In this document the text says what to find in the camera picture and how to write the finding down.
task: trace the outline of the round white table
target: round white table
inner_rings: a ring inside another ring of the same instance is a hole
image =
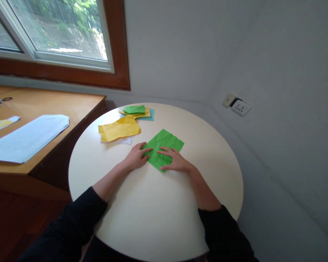
[[[118,120],[118,111],[124,107],[99,117],[80,136],[69,164],[72,199],[122,161],[134,145],[149,142],[164,128],[185,143],[182,156],[200,170],[216,197],[237,219],[243,179],[225,139],[188,111],[165,104],[141,104],[155,109],[155,120],[137,120],[142,132],[134,136],[132,145],[101,143],[98,133],[98,125]],[[144,261],[182,261],[208,251],[188,176],[176,171],[163,174],[150,163],[132,171],[118,186],[95,234],[120,253]]]

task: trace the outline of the white wall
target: white wall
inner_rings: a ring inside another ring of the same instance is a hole
[[[245,117],[221,106],[229,92]],[[210,105],[328,234],[328,1],[269,1]]]
[[[3,76],[0,84],[201,116],[240,163],[238,223],[257,257],[328,261],[328,0],[126,0],[125,8],[131,92]],[[221,105],[228,92],[253,105],[248,115]]]

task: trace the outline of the window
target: window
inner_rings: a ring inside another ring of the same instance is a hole
[[[0,74],[130,90],[123,0],[0,0]]]

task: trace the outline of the black sleeve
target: black sleeve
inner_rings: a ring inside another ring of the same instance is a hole
[[[210,249],[208,261],[258,261],[251,245],[239,230],[226,207],[217,211],[198,209],[205,228],[205,241]]]
[[[89,242],[93,227],[107,209],[104,202],[88,188],[68,204],[57,220],[23,254],[19,261],[79,261],[81,246]]]

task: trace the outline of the white window frame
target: white window frame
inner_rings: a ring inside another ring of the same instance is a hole
[[[0,49],[0,57],[17,59],[41,64],[51,64],[93,71],[114,73],[112,52],[110,52],[110,41],[107,27],[105,9],[102,0],[96,0],[102,34],[105,42],[107,61],[91,59],[85,57],[63,55],[38,51],[33,45],[28,34],[24,30],[16,14],[7,0],[0,0],[0,22],[3,24],[7,33],[11,36],[18,51],[10,51],[9,48]]]

